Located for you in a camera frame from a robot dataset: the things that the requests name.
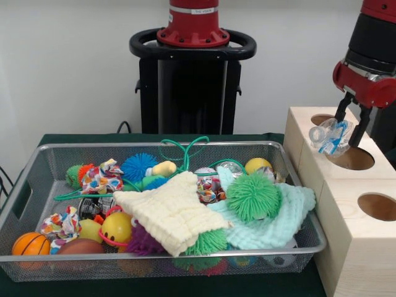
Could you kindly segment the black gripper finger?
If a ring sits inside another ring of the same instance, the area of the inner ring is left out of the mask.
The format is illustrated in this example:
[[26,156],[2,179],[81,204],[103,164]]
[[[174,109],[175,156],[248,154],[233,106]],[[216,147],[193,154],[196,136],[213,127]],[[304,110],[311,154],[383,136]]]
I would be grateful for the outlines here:
[[350,105],[352,99],[353,99],[353,95],[347,92],[344,98],[340,101],[337,111],[335,113],[335,119],[337,120],[338,123],[344,120],[346,115],[346,108]]
[[366,132],[366,128],[370,122],[370,114],[372,108],[367,108],[362,104],[359,104],[360,114],[359,114],[359,124],[354,128],[353,133],[349,139],[350,147],[358,147],[359,143]]

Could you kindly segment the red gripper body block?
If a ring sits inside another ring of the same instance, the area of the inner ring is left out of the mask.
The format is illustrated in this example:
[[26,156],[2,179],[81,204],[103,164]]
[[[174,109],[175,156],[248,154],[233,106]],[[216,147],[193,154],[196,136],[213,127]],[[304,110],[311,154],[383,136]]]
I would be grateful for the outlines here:
[[395,77],[373,74],[340,61],[333,71],[338,89],[366,108],[386,108],[395,101]]

